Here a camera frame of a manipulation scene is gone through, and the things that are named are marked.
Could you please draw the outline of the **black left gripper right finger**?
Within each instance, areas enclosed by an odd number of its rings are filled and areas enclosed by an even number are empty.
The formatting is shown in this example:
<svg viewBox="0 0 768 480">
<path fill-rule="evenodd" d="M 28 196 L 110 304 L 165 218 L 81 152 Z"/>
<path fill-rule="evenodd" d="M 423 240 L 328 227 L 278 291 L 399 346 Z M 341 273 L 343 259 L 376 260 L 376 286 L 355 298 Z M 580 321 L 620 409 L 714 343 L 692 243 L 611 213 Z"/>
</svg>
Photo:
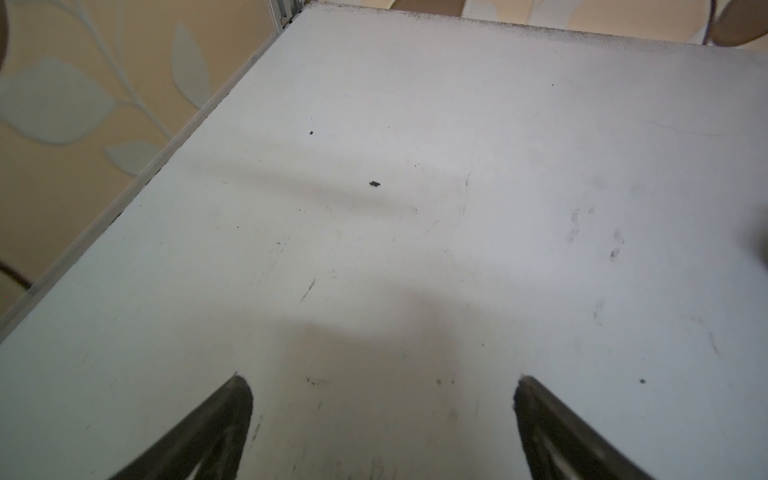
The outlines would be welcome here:
<svg viewBox="0 0 768 480">
<path fill-rule="evenodd" d="M 533 479 L 652 479 L 535 377 L 519 379 L 513 400 Z"/>
</svg>

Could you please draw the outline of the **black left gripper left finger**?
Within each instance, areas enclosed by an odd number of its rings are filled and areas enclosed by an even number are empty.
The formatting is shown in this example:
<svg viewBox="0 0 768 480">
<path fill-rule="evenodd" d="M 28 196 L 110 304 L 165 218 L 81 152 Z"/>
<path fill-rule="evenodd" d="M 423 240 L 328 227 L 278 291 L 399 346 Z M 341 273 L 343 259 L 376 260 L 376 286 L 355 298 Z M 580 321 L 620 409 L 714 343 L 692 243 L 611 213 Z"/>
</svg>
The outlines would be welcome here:
<svg viewBox="0 0 768 480">
<path fill-rule="evenodd" d="M 115 479 L 235 479 L 253 413 L 247 381 L 234 375 Z"/>
</svg>

